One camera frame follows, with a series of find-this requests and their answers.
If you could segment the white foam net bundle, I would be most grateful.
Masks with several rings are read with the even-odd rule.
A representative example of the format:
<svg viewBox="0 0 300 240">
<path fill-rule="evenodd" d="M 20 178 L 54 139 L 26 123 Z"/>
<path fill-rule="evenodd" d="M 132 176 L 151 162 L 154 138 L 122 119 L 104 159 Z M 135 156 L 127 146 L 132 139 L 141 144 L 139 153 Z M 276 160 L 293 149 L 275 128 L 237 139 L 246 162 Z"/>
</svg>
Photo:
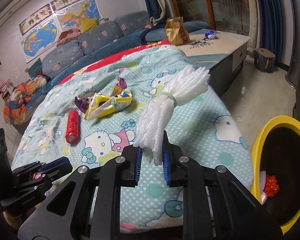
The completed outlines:
<svg viewBox="0 0 300 240">
<path fill-rule="evenodd" d="M 183 106 L 207 92 L 209 79 L 208 69 L 188 65 L 177 72 L 159 95 L 147 104 L 138 120 L 133 146 L 140 147 L 150 163 L 162 165 L 164 130 L 175 107 Z"/>
</svg>

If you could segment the purple orange snack wrapper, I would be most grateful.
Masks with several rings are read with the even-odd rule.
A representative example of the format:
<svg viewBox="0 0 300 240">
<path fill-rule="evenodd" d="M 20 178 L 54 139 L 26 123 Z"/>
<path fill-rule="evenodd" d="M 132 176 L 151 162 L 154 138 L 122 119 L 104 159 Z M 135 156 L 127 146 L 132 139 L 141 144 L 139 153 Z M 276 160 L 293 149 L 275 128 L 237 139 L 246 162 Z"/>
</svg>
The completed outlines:
<svg viewBox="0 0 300 240">
<path fill-rule="evenodd" d="M 115 86 L 113 87 L 110 96 L 115 96 L 117 94 L 120 94 L 123 90 L 127 90 L 127 84 L 126 81 L 124 80 L 124 78 L 118 77 L 117 81 L 115 83 Z M 75 97 L 75 105 L 76 107 L 85 114 L 85 112 L 88 109 L 89 103 L 92 100 L 92 97 L 94 96 L 94 94 L 92 96 L 88 96 L 88 97 Z"/>
</svg>

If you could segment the brown paper bag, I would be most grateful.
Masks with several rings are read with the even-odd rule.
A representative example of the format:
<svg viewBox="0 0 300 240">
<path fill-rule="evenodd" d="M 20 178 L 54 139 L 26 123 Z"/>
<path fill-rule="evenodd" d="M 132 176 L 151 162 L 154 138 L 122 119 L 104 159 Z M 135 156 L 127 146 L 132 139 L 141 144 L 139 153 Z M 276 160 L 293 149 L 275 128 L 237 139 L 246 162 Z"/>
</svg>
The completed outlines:
<svg viewBox="0 0 300 240">
<path fill-rule="evenodd" d="M 164 31 L 167 39 L 172 45 L 181 46 L 190 42 L 190 36 L 183 25 L 182 17 L 168 19 Z"/>
</svg>

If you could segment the pile of colourful clothes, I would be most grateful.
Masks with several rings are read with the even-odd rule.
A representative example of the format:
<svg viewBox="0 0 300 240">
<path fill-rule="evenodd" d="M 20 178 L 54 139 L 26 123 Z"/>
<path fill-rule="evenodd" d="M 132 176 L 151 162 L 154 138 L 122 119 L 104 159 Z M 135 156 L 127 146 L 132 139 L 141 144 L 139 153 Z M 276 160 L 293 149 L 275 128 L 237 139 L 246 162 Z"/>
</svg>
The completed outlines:
<svg viewBox="0 0 300 240">
<path fill-rule="evenodd" d="M 27 105 L 31 99 L 34 99 L 34 94 L 47 85 L 50 80 L 46 75 L 38 75 L 14 87 L 3 108 L 5 123 L 9 125 L 25 123 L 29 118 Z"/>
</svg>

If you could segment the blue curtain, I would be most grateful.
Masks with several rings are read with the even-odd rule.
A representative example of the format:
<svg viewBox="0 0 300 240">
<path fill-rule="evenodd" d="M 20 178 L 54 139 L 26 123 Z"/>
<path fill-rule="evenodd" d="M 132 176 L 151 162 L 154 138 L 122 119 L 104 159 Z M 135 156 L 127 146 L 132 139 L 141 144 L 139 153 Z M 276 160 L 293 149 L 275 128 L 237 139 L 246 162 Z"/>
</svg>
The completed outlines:
<svg viewBox="0 0 300 240">
<path fill-rule="evenodd" d="M 258 5 L 258 48 L 272 52 L 275 65 L 281 64 L 283 52 L 283 11 L 280 0 L 257 0 Z"/>
</svg>

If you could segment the world map poster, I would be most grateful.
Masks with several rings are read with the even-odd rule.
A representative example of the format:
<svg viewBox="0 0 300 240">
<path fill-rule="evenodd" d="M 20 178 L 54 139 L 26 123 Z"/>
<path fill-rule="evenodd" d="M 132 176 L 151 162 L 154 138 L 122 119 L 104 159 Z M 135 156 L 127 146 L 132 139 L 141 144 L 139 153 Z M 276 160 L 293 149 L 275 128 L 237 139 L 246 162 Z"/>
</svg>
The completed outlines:
<svg viewBox="0 0 300 240">
<path fill-rule="evenodd" d="M 60 28 L 54 18 L 40 24 L 22 38 L 20 46 L 26 63 L 57 44 Z"/>
</svg>

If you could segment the wooden framed glass door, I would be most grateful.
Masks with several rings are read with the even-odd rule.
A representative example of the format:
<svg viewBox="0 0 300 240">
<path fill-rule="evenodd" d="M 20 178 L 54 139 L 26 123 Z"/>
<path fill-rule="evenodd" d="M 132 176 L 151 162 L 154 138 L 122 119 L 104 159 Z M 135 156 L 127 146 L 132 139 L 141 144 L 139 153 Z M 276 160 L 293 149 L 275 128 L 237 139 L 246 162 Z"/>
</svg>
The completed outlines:
<svg viewBox="0 0 300 240">
<path fill-rule="evenodd" d="M 175 16 L 205 21 L 214 30 L 249 35 L 248 0 L 171 0 Z"/>
</svg>

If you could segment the red trash in bin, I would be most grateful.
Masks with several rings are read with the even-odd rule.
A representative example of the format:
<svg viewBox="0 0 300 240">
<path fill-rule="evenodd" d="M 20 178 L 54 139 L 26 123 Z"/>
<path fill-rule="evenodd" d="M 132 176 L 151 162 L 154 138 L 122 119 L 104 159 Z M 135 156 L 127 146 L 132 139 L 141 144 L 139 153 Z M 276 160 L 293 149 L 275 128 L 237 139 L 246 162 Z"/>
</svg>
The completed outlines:
<svg viewBox="0 0 300 240">
<path fill-rule="evenodd" d="M 280 186 L 277 184 L 277 179 L 275 176 L 266 175 L 266 183 L 263 191 L 267 197 L 273 197 L 280 190 Z"/>
</svg>

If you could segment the blue grey sofa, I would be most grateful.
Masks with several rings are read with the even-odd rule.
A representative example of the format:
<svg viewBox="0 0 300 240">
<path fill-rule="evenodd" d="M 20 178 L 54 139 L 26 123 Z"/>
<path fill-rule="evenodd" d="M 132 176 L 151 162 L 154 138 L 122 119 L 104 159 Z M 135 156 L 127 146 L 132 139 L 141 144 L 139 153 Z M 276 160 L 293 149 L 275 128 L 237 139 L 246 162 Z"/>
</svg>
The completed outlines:
<svg viewBox="0 0 300 240">
<path fill-rule="evenodd" d="M 165 21 L 157 27 L 147 28 L 148 24 L 150 21 L 146 11 L 125 14 L 57 46 L 34 64 L 36 73 L 42 71 L 48 76 L 48 83 L 31 96 L 26 110 L 37 108 L 53 87 L 83 67 L 127 49 L 167 38 Z"/>
</svg>

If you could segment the small blue stool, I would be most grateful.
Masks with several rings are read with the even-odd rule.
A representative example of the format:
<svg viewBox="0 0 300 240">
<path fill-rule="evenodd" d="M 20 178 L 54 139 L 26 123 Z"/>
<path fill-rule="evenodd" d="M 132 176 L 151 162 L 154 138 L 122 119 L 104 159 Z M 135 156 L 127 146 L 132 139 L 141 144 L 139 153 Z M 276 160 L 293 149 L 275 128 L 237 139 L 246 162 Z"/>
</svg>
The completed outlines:
<svg viewBox="0 0 300 240">
<path fill-rule="evenodd" d="M 254 66 L 261 72 L 272 73 L 275 70 L 276 56 L 264 48 L 255 48 Z"/>
</svg>

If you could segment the floral banner poster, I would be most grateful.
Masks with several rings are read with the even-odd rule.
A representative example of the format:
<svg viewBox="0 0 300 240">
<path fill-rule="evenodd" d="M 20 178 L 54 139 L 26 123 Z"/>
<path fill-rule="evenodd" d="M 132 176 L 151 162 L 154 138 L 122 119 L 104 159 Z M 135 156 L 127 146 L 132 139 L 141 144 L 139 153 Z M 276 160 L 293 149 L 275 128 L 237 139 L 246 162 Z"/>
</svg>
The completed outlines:
<svg viewBox="0 0 300 240">
<path fill-rule="evenodd" d="M 23 22 L 19 24 L 19 30 L 22 36 L 31 31 L 34 27 L 48 19 L 54 12 L 61 11 L 62 9 L 77 3 L 81 0 L 53 0 L 40 9 L 30 14 Z"/>
</svg>

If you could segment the China map poster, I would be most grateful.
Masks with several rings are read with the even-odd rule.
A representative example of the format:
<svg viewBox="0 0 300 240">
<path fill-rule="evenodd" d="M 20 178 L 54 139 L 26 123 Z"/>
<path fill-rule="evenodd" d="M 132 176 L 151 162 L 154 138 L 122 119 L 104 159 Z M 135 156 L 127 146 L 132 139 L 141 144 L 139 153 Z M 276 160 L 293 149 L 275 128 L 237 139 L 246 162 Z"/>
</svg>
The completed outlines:
<svg viewBox="0 0 300 240">
<path fill-rule="evenodd" d="M 56 13 L 62 31 L 82 29 L 82 25 L 103 19 L 96 0 L 84 0 Z"/>
</svg>

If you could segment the blue candy wrapper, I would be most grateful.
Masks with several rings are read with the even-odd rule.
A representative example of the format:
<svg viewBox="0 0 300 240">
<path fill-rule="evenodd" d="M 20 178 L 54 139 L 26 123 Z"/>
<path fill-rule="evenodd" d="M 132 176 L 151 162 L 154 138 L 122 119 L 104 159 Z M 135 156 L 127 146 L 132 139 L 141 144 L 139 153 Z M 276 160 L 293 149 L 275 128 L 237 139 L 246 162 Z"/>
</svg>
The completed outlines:
<svg viewBox="0 0 300 240">
<path fill-rule="evenodd" d="M 214 30 L 209 30 L 207 33 L 205 33 L 204 38 L 206 40 L 213 40 L 216 36 L 216 32 Z"/>
</svg>

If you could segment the red cylindrical bottle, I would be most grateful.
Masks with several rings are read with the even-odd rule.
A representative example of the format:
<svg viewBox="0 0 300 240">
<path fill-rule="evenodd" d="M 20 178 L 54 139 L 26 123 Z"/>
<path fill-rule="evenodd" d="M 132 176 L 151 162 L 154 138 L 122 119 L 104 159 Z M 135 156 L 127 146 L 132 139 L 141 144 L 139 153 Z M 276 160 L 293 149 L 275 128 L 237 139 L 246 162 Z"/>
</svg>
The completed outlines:
<svg viewBox="0 0 300 240">
<path fill-rule="evenodd" d="M 75 144 L 79 140 L 79 113 L 76 110 L 69 112 L 65 139 L 69 144 Z"/>
</svg>

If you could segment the yellow rimmed trash bin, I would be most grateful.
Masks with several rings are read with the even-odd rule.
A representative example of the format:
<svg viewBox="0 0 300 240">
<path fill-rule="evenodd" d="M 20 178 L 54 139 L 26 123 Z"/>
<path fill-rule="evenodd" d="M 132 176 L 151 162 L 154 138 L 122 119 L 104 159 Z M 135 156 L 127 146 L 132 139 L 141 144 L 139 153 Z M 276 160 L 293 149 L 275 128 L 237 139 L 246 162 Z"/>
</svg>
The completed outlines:
<svg viewBox="0 0 300 240">
<path fill-rule="evenodd" d="M 269 120 L 253 142 L 251 159 L 251 192 L 261 200 L 261 173 L 275 177 L 279 190 L 263 206 L 287 233 L 300 218 L 300 122 L 286 115 Z"/>
</svg>

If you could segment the yellow snack wrapper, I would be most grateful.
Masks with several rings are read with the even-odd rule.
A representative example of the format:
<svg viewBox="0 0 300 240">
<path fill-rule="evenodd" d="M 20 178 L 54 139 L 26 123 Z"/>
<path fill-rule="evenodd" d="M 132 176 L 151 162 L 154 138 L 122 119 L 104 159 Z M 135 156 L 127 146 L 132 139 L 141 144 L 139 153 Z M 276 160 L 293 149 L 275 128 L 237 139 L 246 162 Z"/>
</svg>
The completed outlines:
<svg viewBox="0 0 300 240">
<path fill-rule="evenodd" d="M 120 94 L 115 96 L 105 96 L 95 93 L 85 112 L 84 119 L 98 119 L 120 112 L 127 108 L 132 103 L 132 100 L 132 93 L 128 90 L 123 90 Z"/>
</svg>

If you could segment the beige top coffee table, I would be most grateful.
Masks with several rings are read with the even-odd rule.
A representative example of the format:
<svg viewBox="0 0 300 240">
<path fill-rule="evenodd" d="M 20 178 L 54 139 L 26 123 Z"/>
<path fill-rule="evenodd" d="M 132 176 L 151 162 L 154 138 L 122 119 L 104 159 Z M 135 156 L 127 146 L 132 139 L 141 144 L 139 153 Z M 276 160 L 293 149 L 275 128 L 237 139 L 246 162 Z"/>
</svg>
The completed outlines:
<svg viewBox="0 0 300 240">
<path fill-rule="evenodd" d="M 211 40 L 205 39 L 207 29 L 190 33 L 190 43 L 179 46 L 196 67 L 210 71 L 210 86 L 222 97 L 243 69 L 247 57 L 249 36 L 217 31 Z"/>
</svg>

